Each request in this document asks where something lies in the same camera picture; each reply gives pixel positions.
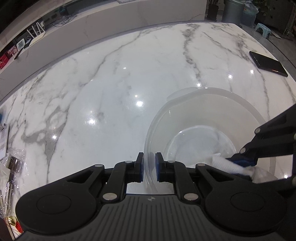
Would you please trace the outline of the white digital clock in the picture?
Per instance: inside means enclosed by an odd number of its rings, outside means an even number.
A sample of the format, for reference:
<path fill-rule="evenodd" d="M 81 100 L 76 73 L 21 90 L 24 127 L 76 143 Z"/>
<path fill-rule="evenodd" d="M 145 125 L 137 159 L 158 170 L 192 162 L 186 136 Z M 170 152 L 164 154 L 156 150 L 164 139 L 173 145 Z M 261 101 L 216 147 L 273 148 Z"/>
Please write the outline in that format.
<path fill-rule="evenodd" d="M 17 47 L 17 49 L 20 51 L 20 49 L 23 49 L 23 48 L 24 48 L 25 44 L 26 44 L 25 39 L 21 39 L 21 40 L 16 44 L 16 47 Z"/>

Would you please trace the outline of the white wifi router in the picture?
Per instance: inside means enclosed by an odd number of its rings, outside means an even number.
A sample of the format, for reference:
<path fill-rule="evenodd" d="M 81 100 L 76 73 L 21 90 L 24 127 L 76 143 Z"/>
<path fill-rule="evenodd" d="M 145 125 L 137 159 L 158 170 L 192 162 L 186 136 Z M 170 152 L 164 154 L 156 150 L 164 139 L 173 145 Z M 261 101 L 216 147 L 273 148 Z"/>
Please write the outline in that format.
<path fill-rule="evenodd" d="M 29 46 L 41 40 L 46 33 L 45 29 L 42 27 L 42 25 L 39 22 L 36 22 L 35 24 L 31 25 L 31 27 L 27 29 L 27 32 L 30 35 Z"/>

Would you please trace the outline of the grey trash bin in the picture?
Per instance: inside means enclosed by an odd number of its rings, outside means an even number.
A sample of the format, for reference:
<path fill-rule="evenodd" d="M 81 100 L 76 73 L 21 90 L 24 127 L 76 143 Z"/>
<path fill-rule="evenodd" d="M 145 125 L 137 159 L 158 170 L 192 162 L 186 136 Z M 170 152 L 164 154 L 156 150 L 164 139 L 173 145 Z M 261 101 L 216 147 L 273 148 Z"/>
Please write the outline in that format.
<path fill-rule="evenodd" d="M 239 25 L 245 7 L 245 1 L 226 0 L 224 1 L 224 5 L 222 22 Z"/>

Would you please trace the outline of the potted green plant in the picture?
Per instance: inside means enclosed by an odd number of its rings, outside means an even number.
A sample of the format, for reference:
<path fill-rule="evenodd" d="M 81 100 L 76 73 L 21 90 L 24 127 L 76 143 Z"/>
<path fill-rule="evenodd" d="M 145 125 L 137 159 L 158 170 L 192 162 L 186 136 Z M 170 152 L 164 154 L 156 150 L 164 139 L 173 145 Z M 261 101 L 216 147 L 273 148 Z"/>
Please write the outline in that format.
<path fill-rule="evenodd" d="M 207 19 L 216 22 L 218 9 L 218 0 L 209 0 Z"/>

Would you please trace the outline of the white paper towel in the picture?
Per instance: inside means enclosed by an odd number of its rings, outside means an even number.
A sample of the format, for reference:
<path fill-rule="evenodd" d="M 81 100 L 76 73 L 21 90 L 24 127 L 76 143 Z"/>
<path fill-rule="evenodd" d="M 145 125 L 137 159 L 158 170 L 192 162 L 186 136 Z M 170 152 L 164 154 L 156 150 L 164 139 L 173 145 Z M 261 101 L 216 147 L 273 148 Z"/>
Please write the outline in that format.
<path fill-rule="evenodd" d="M 278 180 L 273 174 L 260 167 L 241 167 L 222 157 L 221 153 L 208 156 L 204 159 L 204 163 L 229 174 L 248 177 L 253 183 L 265 183 Z"/>

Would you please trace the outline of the clear plastic wrapped packet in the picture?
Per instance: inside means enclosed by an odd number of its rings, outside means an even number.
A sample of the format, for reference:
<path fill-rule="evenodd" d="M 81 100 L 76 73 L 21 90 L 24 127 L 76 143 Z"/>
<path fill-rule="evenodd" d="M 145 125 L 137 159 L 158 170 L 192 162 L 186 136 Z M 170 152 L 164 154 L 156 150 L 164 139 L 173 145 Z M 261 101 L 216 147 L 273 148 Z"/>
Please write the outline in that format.
<path fill-rule="evenodd" d="M 1 159 L 1 217 L 14 216 L 14 196 L 18 192 L 18 178 L 22 173 L 26 152 L 11 149 Z"/>

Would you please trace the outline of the clear plastic bowl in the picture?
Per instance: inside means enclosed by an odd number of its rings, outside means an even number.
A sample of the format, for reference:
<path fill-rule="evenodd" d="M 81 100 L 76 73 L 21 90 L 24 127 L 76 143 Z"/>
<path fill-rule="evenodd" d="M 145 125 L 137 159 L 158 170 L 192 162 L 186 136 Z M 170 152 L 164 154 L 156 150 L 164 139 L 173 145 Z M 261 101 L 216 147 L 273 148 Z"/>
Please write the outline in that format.
<path fill-rule="evenodd" d="M 187 167 L 204 163 L 212 154 L 232 157 L 264 124 L 261 114 L 242 97 L 218 88 L 187 88 L 168 97 L 154 117 L 145 140 L 144 186 L 149 194 L 171 194 L 170 183 L 159 183 L 155 154 Z M 276 159 L 264 158 L 256 166 L 275 176 Z"/>

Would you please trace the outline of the light blue plastic stool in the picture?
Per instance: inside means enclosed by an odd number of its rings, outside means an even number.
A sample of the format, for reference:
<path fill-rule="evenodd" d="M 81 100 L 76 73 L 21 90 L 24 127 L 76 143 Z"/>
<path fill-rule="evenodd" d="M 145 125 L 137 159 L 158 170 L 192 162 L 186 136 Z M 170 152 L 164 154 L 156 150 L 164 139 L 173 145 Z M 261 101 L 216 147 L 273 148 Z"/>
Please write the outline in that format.
<path fill-rule="evenodd" d="M 267 26 L 264 24 L 258 23 L 255 27 L 255 31 L 259 32 L 262 31 L 262 37 L 268 38 L 271 35 L 271 29 L 269 29 Z"/>

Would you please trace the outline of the red gift box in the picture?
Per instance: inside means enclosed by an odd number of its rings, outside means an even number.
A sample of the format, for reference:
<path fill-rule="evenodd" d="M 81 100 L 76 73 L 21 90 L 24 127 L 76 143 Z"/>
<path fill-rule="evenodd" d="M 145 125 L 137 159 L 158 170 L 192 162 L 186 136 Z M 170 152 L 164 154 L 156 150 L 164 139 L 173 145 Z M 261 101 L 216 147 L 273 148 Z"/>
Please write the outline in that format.
<path fill-rule="evenodd" d="M 0 69 L 3 69 L 4 66 L 8 63 L 9 58 L 6 56 L 6 54 L 3 54 L 3 56 L 0 57 Z"/>

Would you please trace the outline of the black smartphone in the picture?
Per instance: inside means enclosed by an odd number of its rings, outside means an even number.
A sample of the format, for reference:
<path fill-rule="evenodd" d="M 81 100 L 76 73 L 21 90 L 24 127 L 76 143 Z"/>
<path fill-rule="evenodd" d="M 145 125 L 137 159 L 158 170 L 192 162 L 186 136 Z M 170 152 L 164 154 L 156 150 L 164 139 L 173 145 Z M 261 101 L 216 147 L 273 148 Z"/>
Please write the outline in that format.
<path fill-rule="evenodd" d="M 259 69 L 288 77 L 288 73 L 285 71 L 280 61 L 274 60 L 262 54 L 255 53 L 253 51 L 249 51 L 249 54 Z"/>

